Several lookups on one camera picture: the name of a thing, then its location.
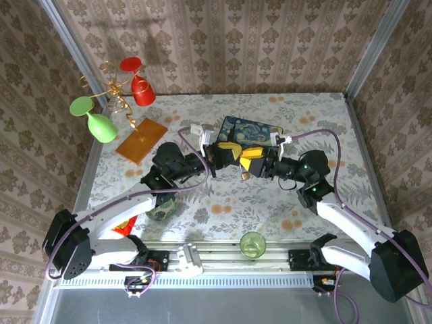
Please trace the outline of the red foil packet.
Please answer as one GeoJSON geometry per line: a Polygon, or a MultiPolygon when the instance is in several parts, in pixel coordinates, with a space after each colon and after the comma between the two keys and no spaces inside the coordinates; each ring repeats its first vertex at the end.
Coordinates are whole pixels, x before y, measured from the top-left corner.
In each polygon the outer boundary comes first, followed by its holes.
{"type": "Polygon", "coordinates": [[[133,216],[129,220],[124,221],[123,223],[114,227],[112,231],[122,236],[129,236],[132,232],[132,229],[134,228],[137,218],[137,215],[133,216]]]}

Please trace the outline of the white plastic rail bracket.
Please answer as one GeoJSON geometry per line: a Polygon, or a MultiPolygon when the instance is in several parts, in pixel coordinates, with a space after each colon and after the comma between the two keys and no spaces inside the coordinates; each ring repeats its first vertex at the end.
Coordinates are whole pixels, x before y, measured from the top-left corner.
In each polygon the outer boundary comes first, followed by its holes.
{"type": "Polygon", "coordinates": [[[180,246],[177,251],[179,266],[177,272],[185,279],[203,274],[203,265],[196,244],[187,243],[180,246]]]}

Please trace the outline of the aluminium frame post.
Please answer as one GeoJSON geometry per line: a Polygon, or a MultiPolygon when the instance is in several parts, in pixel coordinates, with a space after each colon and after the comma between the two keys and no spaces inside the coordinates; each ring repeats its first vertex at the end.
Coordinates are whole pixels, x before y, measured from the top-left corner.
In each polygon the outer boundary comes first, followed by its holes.
{"type": "Polygon", "coordinates": [[[409,3],[410,0],[391,0],[346,89],[345,95],[351,101],[360,92],[409,3]]]}
{"type": "Polygon", "coordinates": [[[102,83],[96,79],[96,70],[90,64],[84,53],[83,47],[78,42],[78,37],[75,35],[72,25],[67,21],[66,16],[62,13],[60,6],[56,0],[39,0],[40,4],[46,11],[49,19],[58,31],[60,38],[71,53],[82,74],[90,75],[88,78],[88,87],[97,95],[102,93],[102,83]]]}

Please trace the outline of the green transparent cup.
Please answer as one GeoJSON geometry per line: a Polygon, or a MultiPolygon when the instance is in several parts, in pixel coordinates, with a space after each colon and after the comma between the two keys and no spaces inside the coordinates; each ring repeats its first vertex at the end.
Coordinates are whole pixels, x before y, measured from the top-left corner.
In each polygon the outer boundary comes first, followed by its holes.
{"type": "Polygon", "coordinates": [[[240,240],[241,253],[249,259],[261,257],[267,249],[267,242],[258,232],[245,233],[240,240]]]}

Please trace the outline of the leaf pattern ceramic bowl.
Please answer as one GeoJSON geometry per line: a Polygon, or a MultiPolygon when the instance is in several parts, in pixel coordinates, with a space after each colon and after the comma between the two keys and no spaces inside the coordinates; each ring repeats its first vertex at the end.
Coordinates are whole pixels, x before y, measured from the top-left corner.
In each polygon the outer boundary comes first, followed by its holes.
{"type": "Polygon", "coordinates": [[[176,199],[173,197],[169,199],[167,202],[162,205],[147,211],[145,215],[154,221],[164,221],[172,217],[178,209],[178,203],[176,199]]]}

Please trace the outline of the starry night painted box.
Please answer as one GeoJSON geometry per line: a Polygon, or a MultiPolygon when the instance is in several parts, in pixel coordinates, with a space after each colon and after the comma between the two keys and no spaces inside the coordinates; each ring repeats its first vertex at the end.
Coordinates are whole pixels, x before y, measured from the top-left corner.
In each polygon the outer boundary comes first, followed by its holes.
{"type": "Polygon", "coordinates": [[[222,123],[216,142],[234,142],[243,149],[254,146],[271,146],[272,129],[277,129],[281,133],[284,131],[279,126],[227,116],[222,123]]]}

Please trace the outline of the green plastic wine glass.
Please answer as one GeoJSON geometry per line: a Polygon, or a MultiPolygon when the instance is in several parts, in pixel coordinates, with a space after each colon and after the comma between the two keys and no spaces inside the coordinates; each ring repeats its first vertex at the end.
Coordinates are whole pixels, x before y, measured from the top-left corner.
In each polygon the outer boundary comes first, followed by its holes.
{"type": "Polygon", "coordinates": [[[118,129],[112,120],[100,113],[91,113],[95,104],[90,97],[78,97],[70,104],[70,113],[75,117],[87,116],[90,133],[100,142],[106,144],[115,139],[118,129]]]}

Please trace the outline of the red plastic wine glass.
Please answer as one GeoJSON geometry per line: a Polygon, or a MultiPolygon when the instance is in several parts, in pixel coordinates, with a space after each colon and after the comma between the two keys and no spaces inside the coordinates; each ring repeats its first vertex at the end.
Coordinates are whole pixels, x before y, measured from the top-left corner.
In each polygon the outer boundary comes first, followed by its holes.
{"type": "Polygon", "coordinates": [[[142,62],[138,57],[128,57],[121,61],[119,67],[123,72],[133,73],[131,93],[135,103],[140,107],[147,107],[156,100],[156,94],[149,81],[140,75],[142,62]]]}

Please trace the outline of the aluminium mounting rail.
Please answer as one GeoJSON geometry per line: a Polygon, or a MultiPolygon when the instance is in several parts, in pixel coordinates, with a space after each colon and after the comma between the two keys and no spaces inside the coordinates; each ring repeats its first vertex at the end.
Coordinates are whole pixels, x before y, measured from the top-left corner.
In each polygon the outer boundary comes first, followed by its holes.
{"type": "Polygon", "coordinates": [[[285,274],[290,271],[288,251],[307,249],[310,240],[270,240],[266,251],[258,259],[246,258],[239,240],[196,241],[205,275],[285,274]]]}

